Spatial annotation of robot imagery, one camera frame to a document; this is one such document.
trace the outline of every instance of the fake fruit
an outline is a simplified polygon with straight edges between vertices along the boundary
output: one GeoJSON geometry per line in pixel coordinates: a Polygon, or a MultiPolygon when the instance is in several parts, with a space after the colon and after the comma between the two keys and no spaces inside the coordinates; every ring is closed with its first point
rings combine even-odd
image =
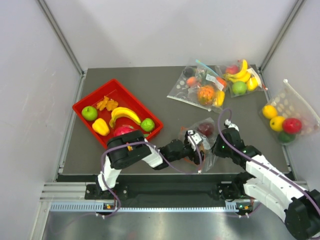
{"type": "Polygon", "coordinates": [[[137,125],[141,124],[140,118],[134,111],[126,107],[117,107],[111,113],[111,120],[109,122],[110,127],[114,129],[117,119],[123,117],[131,119],[137,125]]]}
{"type": "Polygon", "coordinates": [[[239,67],[237,65],[228,66],[225,70],[226,74],[236,74],[239,72],[239,67]]]}
{"type": "Polygon", "coordinates": [[[192,66],[186,66],[182,73],[186,78],[190,78],[195,75],[195,72],[196,71],[192,66]]]}
{"type": "Polygon", "coordinates": [[[106,104],[107,102],[109,101],[109,98],[107,96],[104,96],[103,97],[103,100],[102,101],[99,101],[97,104],[96,104],[96,109],[99,109],[99,111],[102,111],[103,109],[106,108],[106,104]]]}
{"type": "Polygon", "coordinates": [[[92,124],[92,128],[96,133],[102,136],[107,136],[110,133],[110,130],[106,121],[103,120],[102,118],[98,118],[97,120],[95,120],[94,123],[92,124]]]}
{"type": "Polygon", "coordinates": [[[265,105],[262,108],[262,114],[266,119],[273,119],[278,115],[276,108],[272,105],[265,105]]]}
{"type": "Polygon", "coordinates": [[[213,105],[215,107],[221,107],[222,104],[224,104],[225,96],[226,94],[224,91],[217,91],[215,95],[215,99],[213,101],[213,105]]]}
{"type": "Polygon", "coordinates": [[[155,129],[155,122],[151,118],[146,118],[142,121],[140,127],[146,132],[151,132],[155,129]]]}
{"type": "Polygon", "coordinates": [[[282,124],[286,120],[284,116],[275,116],[270,120],[270,128],[273,131],[281,132],[283,130],[282,124]]]}
{"type": "Polygon", "coordinates": [[[243,59],[242,63],[241,63],[241,70],[236,74],[226,73],[226,77],[227,77],[227,79],[229,79],[229,78],[241,79],[247,73],[247,69],[248,69],[248,62],[245,59],[243,59]]]}
{"type": "Polygon", "coordinates": [[[232,85],[232,91],[235,95],[243,95],[247,91],[247,85],[243,81],[237,81],[232,85]]]}
{"type": "Polygon", "coordinates": [[[99,109],[99,111],[106,108],[110,112],[116,107],[118,107],[118,102],[113,99],[109,99],[107,96],[104,96],[103,100],[96,104],[96,109],[99,109]]]}
{"type": "Polygon", "coordinates": [[[206,137],[210,137],[215,131],[215,126],[210,122],[203,122],[198,126],[197,131],[206,137]]]}
{"type": "Polygon", "coordinates": [[[82,109],[81,115],[87,121],[94,121],[98,117],[98,111],[93,106],[86,106],[82,109]]]}
{"type": "Polygon", "coordinates": [[[251,77],[251,74],[250,72],[246,72],[243,77],[240,77],[240,78],[234,78],[234,77],[228,77],[227,79],[233,83],[236,83],[236,82],[244,82],[244,83],[247,83],[249,81],[251,77]]]}
{"type": "Polygon", "coordinates": [[[249,92],[254,91],[259,86],[257,79],[253,76],[246,82],[246,87],[249,92]]]}
{"type": "Polygon", "coordinates": [[[114,130],[113,135],[116,137],[116,136],[120,136],[123,134],[131,133],[133,131],[135,131],[133,126],[122,125],[122,126],[118,127],[116,130],[114,130]]]}
{"type": "Polygon", "coordinates": [[[282,128],[287,134],[297,134],[302,129],[302,123],[299,119],[290,117],[283,121],[282,128]]]}
{"type": "Polygon", "coordinates": [[[205,85],[198,89],[198,101],[201,105],[212,105],[215,98],[215,90],[213,86],[205,85]]]}
{"type": "Polygon", "coordinates": [[[219,83],[223,85],[223,89],[225,89],[228,86],[227,82],[222,77],[217,76],[216,79],[219,83]]]}
{"type": "Polygon", "coordinates": [[[197,79],[195,76],[192,76],[192,77],[189,77],[187,80],[186,80],[186,84],[189,86],[189,87],[192,87],[193,85],[196,85],[197,84],[197,79]]]}
{"type": "Polygon", "coordinates": [[[291,143],[295,139],[296,139],[296,135],[295,134],[289,134],[289,133],[286,133],[284,131],[280,132],[279,135],[278,135],[278,140],[282,144],[291,143]]]}

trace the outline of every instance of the white wall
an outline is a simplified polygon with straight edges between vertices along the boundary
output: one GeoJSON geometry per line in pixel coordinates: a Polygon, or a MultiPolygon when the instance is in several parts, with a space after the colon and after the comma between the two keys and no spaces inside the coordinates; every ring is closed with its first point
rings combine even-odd
{"type": "Polygon", "coordinates": [[[79,74],[35,0],[0,8],[0,235],[27,239],[53,177],[79,74]]]}
{"type": "MultiPolygon", "coordinates": [[[[320,115],[320,1],[308,0],[304,4],[279,49],[267,66],[264,77],[271,95],[288,79],[294,89],[320,115]]],[[[320,133],[299,139],[288,147],[293,166],[309,187],[320,190],[320,133]]]]}
{"type": "Polygon", "coordinates": [[[260,65],[292,0],[46,0],[81,66],[260,65]]]}

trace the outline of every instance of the dark gray table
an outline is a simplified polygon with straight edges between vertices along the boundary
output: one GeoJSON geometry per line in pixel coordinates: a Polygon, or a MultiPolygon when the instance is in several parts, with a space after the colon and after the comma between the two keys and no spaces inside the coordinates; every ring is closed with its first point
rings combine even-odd
{"type": "MultiPolygon", "coordinates": [[[[162,147],[178,137],[181,126],[189,127],[208,117],[215,121],[218,119],[217,113],[167,98],[183,69],[182,66],[89,69],[81,97],[90,94],[110,79],[118,79],[163,122],[162,131],[151,140],[153,144],[162,147]]],[[[232,109],[232,121],[239,126],[240,135],[245,144],[255,146],[271,164],[287,173],[288,167],[281,146],[276,143],[258,116],[258,111],[266,102],[264,92],[254,92],[246,96],[230,98],[228,91],[223,106],[232,109]]],[[[98,174],[101,170],[100,156],[103,152],[104,148],[77,117],[71,134],[63,174],[98,174]]],[[[186,172],[195,169],[193,165],[184,160],[176,161],[173,165],[186,172]]],[[[230,159],[219,159],[208,173],[229,174],[242,171],[230,159]]],[[[121,174],[180,173],[170,167],[154,171],[145,162],[140,161],[124,169],[121,174]]]]}

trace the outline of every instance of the yellow fruit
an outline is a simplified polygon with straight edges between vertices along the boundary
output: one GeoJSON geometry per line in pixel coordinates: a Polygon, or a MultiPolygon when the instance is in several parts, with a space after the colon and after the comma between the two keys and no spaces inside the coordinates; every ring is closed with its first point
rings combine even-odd
{"type": "Polygon", "coordinates": [[[265,105],[262,108],[262,114],[266,119],[273,119],[278,115],[276,108],[272,105],[265,105]]]}
{"type": "Polygon", "coordinates": [[[110,133],[109,127],[105,120],[98,118],[92,124],[93,130],[101,136],[107,136],[110,133]]]}
{"type": "Polygon", "coordinates": [[[270,120],[270,128],[273,131],[281,132],[283,131],[282,123],[286,120],[284,116],[275,116],[270,120]]]}
{"type": "Polygon", "coordinates": [[[224,91],[217,91],[215,95],[215,99],[213,101],[213,105],[215,107],[221,107],[222,104],[224,104],[225,96],[226,94],[224,91]]]}
{"type": "Polygon", "coordinates": [[[245,76],[247,73],[248,69],[248,63],[245,59],[242,60],[242,65],[241,65],[241,70],[236,73],[236,74],[226,74],[228,78],[233,78],[233,79],[241,79],[242,77],[245,76]]]}
{"type": "Polygon", "coordinates": [[[126,107],[117,107],[111,113],[111,120],[109,122],[110,127],[114,129],[117,119],[123,117],[131,119],[137,125],[141,124],[140,118],[134,111],[126,107]]]}
{"type": "Polygon", "coordinates": [[[233,82],[233,83],[236,83],[236,82],[244,82],[244,83],[246,83],[246,82],[249,81],[250,77],[251,77],[251,73],[247,71],[247,72],[244,74],[244,76],[241,77],[241,78],[229,77],[229,78],[227,78],[227,79],[228,79],[229,81],[233,82]]]}
{"type": "Polygon", "coordinates": [[[249,92],[254,91],[259,86],[259,83],[255,77],[251,77],[249,81],[246,82],[246,88],[249,92]]]}

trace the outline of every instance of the plastic bag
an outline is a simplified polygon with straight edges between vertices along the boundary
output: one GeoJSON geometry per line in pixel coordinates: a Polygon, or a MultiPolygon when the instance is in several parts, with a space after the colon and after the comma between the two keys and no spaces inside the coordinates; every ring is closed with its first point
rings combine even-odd
{"type": "Polygon", "coordinates": [[[220,113],[227,87],[213,69],[196,60],[196,67],[184,68],[167,97],[220,113]]]}
{"type": "Polygon", "coordinates": [[[228,82],[232,98],[262,91],[265,88],[259,74],[248,65],[245,59],[234,65],[218,66],[218,74],[228,82]]]}
{"type": "Polygon", "coordinates": [[[320,117],[290,84],[262,108],[259,115],[281,145],[320,131],[320,117]]]}
{"type": "MultiPolygon", "coordinates": [[[[218,136],[215,131],[215,121],[211,117],[209,117],[207,119],[196,122],[190,127],[181,127],[178,139],[183,142],[188,130],[196,131],[203,139],[201,147],[204,151],[204,162],[201,167],[201,173],[205,173],[214,166],[216,161],[216,158],[211,151],[211,148],[214,146],[218,136]]],[[[195,165],[195,163],[188,158],[185,158],[184,160],[195,165]]]]}

